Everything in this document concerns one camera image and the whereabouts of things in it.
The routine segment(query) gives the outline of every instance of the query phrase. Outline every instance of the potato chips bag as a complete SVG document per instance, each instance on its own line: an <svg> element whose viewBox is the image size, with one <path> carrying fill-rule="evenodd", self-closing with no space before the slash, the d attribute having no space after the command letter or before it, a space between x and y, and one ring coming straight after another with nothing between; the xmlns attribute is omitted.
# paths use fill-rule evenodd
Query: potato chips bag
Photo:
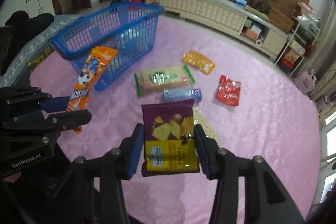
<svg viewBox="0 0 336 224"><path fill-rule="evenodd" d="M195 66L206 75L209 75L211 71L216 67L215 63L211 59L193 50L188 51L181 60L184 63Z"/></svg>
<svg viewBox="0 0 336 224"><path fill-rule="evenodd" d="M199 172L193 139L193 105L194 100L142 105L144 177Z"/></svg>
<svg viewBox="0 0 336 224"><path fill-rule="evenodd" d="M94 47L91 50L79 74L66 111L86 109L95 83L101 77L111 60L117 55L117 52L117 50L108 47ZM74 131L80 134L82 129L77 128Z"/></svg>

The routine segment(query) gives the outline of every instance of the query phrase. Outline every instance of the red snack bag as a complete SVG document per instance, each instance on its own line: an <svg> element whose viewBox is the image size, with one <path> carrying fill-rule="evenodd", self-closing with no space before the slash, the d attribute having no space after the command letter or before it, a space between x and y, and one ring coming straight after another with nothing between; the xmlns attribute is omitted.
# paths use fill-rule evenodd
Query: red snack bag
<svg viewBox="0 0 336 224"><path fill-rule="evenodd" d="M240 87L240 82L232 81L229 77L222 75L219 79L219 87L216 93L217 100L228 106L238 106Z"/></svg>

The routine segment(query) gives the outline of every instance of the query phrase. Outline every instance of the cartoon panda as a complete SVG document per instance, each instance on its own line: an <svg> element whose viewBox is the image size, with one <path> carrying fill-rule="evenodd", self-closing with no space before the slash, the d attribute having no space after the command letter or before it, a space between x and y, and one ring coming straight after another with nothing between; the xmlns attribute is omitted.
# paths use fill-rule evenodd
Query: cartoon panda
<svg viewBox="0 0 336 224"><path fill-rule="evenodd" d="M93 75L94 73L91 70L84 67L79 74L78 83L80 85L87 85L92 79Z"/></svg>

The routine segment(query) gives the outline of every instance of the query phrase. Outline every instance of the pink blanket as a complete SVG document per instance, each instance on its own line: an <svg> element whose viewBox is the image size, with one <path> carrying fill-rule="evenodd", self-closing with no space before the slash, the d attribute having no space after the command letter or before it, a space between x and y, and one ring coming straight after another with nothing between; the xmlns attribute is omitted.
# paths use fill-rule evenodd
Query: pink blanket
<svg viewBox="0 0 336 224"><path fill-rule="evenodd" d="M186 27L177 20L160 17L154 49L103 92L93 92L88 110L92 121L76 135L62 133L58 144L69 160L102 156L118 147L142 122L141 104L158 103L161 93L138 99L134 72L181 64L181 57L193 49L216 63L206 76L191 68L201 88L199 109L219 135L219 146L237 156L262 155L283 182L303 217L310 209L319 173L320 139L318 115L308 97L287 78L258 60L206 34L198 27ZM228 75L241 81L238 107L227 107L214 99L219 77ZM69 96L77 73L56 52L31 75L31 85L54 97ZM146 224L192 223L209 221L216 181L202 173L156 176L137 173L123 181L127 211ZM244 221L244 187L240 183L238 223Z"/></svg>

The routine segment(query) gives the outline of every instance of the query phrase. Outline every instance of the pink bag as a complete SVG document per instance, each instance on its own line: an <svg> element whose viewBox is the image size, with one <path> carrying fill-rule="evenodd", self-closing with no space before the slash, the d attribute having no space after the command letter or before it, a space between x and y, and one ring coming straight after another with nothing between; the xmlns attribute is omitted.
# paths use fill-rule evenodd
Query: pink bag
<svg viewBox="0 0 336 224"><path fill-rule="evenodd" d="M316 76L314 75L314 71L311 73L305 71L294 78L294 83L304 95L308 94L308 92L316 88Z"/></svg>

